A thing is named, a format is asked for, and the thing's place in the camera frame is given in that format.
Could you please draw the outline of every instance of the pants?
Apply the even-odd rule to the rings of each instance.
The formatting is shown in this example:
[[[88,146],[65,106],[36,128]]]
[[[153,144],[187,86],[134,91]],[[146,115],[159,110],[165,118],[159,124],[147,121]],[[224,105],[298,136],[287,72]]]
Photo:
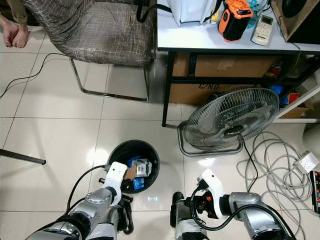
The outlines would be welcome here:
[[[12,12],[13,19],[18,24],[27,24],[27,12],[25,5],[19,0],[6,0]]]

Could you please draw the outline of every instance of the orange radio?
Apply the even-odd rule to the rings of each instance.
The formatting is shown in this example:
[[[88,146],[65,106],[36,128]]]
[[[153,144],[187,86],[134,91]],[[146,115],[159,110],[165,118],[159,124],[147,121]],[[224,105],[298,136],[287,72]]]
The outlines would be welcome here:
[[[224,40],[239,40],[253,16],[254,13],[245,0],[227,0],[219,23],[219,32]]]

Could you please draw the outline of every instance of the person's foot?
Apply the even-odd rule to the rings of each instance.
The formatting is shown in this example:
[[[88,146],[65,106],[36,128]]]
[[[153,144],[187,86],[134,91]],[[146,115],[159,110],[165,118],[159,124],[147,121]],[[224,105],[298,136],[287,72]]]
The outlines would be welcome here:
[[[19,49],[24,48],[28,42],[28,37],[28,26],[25,24],[19,24],[18,33],[15,35],[12,41],[12,46]]]
[[[13,40],[18,34],[19,28],[17,24],[9,20],[2,24],[2,27],[4,44],[6,47],[12,47]]]

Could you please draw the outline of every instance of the electric fan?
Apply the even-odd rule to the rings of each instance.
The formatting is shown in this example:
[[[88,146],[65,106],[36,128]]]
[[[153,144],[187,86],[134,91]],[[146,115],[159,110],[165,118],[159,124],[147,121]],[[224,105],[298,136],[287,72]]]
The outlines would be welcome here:
[[[243,142],[264,130],[276,117],[279,97],[267,88],[227,93],[196,110],[178,126],[179,147],[187,156],[236,154]],[[184,139],[198,150],[188,152]]]

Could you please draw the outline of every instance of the white tabletop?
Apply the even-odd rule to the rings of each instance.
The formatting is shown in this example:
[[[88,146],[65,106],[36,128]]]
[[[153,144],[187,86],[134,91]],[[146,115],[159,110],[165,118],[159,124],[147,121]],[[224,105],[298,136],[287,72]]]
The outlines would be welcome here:
[[[167,0],[157,0],[158,4],[168,5]],[[157,10],[157,48],[158,51],[175,52],[212,52],[212,53],[262,53],[289,54],[297,53],[299,49],[282,37],[277,19],[271,9],[263,13],[274,18],[274,24],[268,45],[261,46],[251,41],[254,27],[244,31],[242,38],[237,41],[226,42],[218,31],[217,24],[204,22],[181,23],[177,26],[173,15],[169,12]],[[304,54],[320,53],[318,44],[297,44]]]

